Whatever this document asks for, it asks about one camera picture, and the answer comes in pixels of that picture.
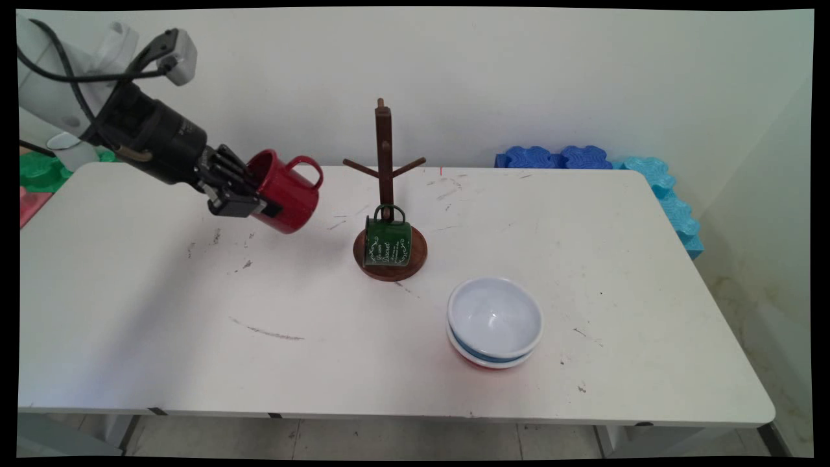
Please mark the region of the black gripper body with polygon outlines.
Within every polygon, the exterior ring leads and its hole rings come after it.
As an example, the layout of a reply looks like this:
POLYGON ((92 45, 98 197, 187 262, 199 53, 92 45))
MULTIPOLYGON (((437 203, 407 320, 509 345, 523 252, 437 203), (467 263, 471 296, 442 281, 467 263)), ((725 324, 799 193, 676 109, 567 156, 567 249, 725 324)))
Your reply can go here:
POLYGON ((132 82, 115 87, 83 139, 164 184, 211 182, 202 171, 206 131, 132 82))

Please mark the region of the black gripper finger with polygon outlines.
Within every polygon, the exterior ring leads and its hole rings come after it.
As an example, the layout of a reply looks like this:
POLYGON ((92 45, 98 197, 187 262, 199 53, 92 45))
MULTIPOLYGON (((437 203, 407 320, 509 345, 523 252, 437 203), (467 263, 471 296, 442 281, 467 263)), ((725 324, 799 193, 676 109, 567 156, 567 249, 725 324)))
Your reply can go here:
POLYGON ((234 180, 255 180, 251 169, 225 144, 220 144, 209 153, 209 170, 217 176, 234 180))
POLYGON ((234 218, 264 215, 274 218, 283 211, 281 204, 257 194, 255 180, 244 169, 198 165, 196 177, 196 188, 207 195, 207 206, 213 215, 234 218))

